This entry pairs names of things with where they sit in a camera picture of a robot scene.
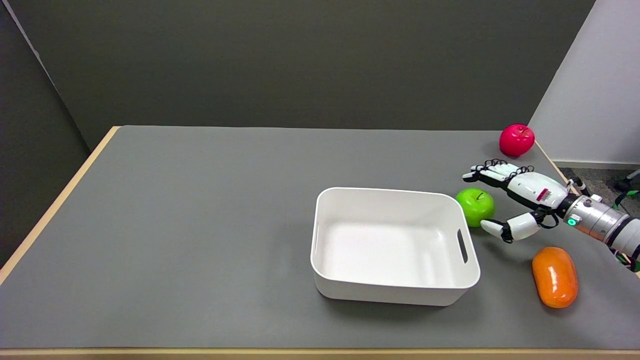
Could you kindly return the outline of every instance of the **bin handle hole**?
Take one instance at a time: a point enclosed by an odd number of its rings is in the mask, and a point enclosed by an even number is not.
[[[462,253],[462,261],[467,263],[469,260],[469,255],[467,254],[467,247],[465,246],[464,240],[462,240],[462,230],[458,229],[458,245],[460,246],[460,252]]]

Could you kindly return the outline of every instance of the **dark gray wall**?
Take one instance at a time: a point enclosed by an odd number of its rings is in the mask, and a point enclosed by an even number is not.
[[[83,136],[528,122],[595,0],[10,0]]]
[[[68,112],[0,4],[0,266],[86,157]]]

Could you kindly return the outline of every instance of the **white plastic bin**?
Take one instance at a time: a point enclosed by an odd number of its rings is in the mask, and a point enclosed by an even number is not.
[[[333,299],[447,306],[480,278],[462,208],[439,193],[327,189],[311,246],[316,287]]]

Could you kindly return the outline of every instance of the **barcode sticker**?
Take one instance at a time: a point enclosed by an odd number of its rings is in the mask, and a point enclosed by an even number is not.
[[[540,195],[538,195],[538,198],[536,200],[546,201],[550,196],[551,196],[551,192],[549,191],[549,189],[545,188],[540,192]]]

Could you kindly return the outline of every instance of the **wooden table edge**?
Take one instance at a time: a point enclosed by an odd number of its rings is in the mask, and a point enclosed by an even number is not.
[[[51,218],[60,209],[60,206],[67,199],[69,194],[76,187],[78,182],[89,170],[93,162],[107,146],[113,135],[120,126],[113,126],[104,138],[100,141],[95,150],[89,155],[73,178],[65,186],[56,200],[49,206],[49,209],[42,215],[42,218],[29,232],[18,249],[0,269],[0,285],[9,276],[11,271],[18,264],[23,255],[38,238],[42,230],[49,223]],[[536,141],[536,145],[549,160],[554,169],[566,181],[564,174],[558,169],[556,164],[549,158],[542,146]],[[510,348],[442,348],[442,349],[309,349],[309,348],[45,348],[45,349],[0,349],[0,357],[3,359],[24,359],[25,357],[46,357],[48,359],[95,359],[96,357],[117,357],[119,359],[132,359],[134,357],[144,357],[145,359],[168,359],[185,357],[197,359],[278,359],[293,360],[314,358],[332,359],[441,359],[446,356],[448,359],[523,359],[537,360],[540,355],[544,355],[548,360],[575,359],[577,357],[588,360],[596,357],[606,357],[607,359],[638,359],[640,350],[579,350],[579,349],[510,349]]]
[[[65,188],[62,189],[62,192],[58,195],[56,200],[53,201],[51,206],[49,206],[49,209],[47,209],[44,215],[42,215],[42,218],[40,218],[40,220],[36,223],[27,237],[22,241],[22,243],[20,243],[9,260],[7,260],[6,264],[4,264],[2,269],[0,269],[0,285],[2,285],[4,280],[6,280],[15,266],[18,265],[18,261],[22,259],[27,250],[29,250],[34,241],[36,241],[42,230],[45,228],[45,226],[47,226],[49,221],[51,221],[53,215],[55,215],[58,209],[60,209],[60,206],[62,206],[69,194],[71,194],[78,182],[80,182],[80,179],[82,179],[87,170],[89,170],[95,159],[98,157],[98,155],[100,155],[104,147],[107,146],[107,143],[109,143],[109,141],[111,140],[113,135],[115,135],[116,131],[118,131],[119,128],[120,126],[114,126],[109,130],[109,132],[107,132],[107,135],[102,138],[98,146],[96,146],[95,150],[93,150],[93,152],[89,155],[87,160],[82,164],[80,169],[78,169],[76,174],[71,178]]]
[[[334,359],[334,360],[387,360],[387,359],[453,359],[453,360],[591,360],[638,359],[640,350],[579,350],[579,349],[500,349],[500,348],[437,348],[437,349],[328,349],[328,348],[54,348],[0,350],[0,358],[24,359],[46,357],[48,359],[94,360],[117,358],[144,359]]]

